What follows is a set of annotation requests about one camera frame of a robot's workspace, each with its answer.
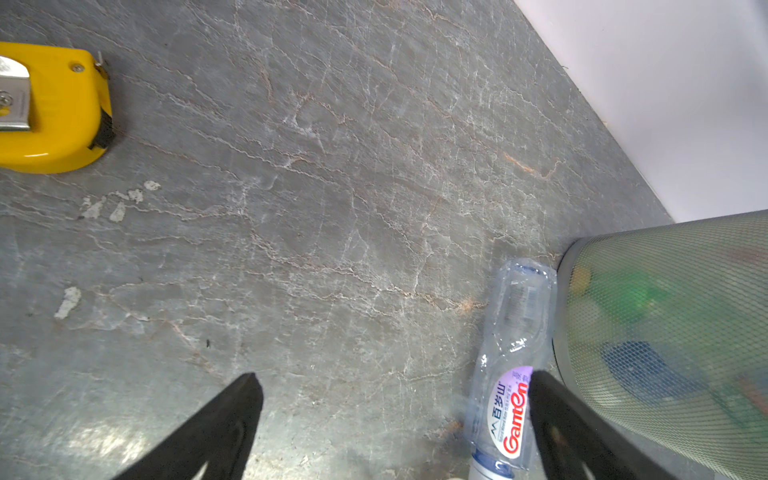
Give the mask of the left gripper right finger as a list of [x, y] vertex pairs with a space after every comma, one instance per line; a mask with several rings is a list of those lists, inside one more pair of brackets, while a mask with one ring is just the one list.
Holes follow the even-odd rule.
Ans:
[[535, 371], [532, 426], [548, 479], [671, 479], [554, 376]]

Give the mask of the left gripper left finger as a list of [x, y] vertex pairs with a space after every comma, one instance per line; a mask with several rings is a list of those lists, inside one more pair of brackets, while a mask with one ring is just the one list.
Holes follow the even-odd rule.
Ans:
[[239, 376], [119, 479], [241, 479], [264, 393], [253, 372]]

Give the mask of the bin with green bag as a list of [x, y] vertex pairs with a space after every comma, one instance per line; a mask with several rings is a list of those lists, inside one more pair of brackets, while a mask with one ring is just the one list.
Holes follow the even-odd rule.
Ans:
[[558, 267], [563, 383], [732, 479], [767, 475], [767, 214], [582, 238]]

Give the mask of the purple label clear bottle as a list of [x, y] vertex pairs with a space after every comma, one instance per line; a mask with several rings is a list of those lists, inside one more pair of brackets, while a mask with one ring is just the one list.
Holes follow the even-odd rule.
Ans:
[[513, 479], [536, 451], [529, 390], [546, 363], [556, 272], [532, 259], [505, 263], [485, 309], [464, 434], [470, 479]]

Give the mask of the yellow tape measure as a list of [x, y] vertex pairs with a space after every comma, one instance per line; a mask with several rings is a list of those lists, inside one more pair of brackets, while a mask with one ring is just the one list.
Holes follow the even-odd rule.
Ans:
[[1, 44], [1, 167], [59, 174], [86, 167], [116, 138], [107, 63], [82, 49]]

